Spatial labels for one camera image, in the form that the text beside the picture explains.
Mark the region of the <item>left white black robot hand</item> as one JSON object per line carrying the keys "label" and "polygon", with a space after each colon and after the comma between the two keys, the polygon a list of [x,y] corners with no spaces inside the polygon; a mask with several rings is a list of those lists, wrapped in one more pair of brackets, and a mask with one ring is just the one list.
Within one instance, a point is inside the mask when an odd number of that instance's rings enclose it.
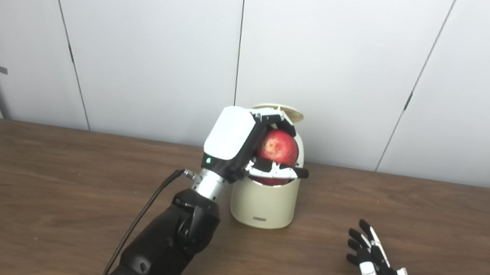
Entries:
{"label": "left white black robot hand", "polygon": [[266,133],[273,131],[286,134],[290,140],[298,135],[293,120],[281,109],[225,107],[204,143],[200,177],[229,184],[248,176],[307,179],[307,169],[256,155]]}

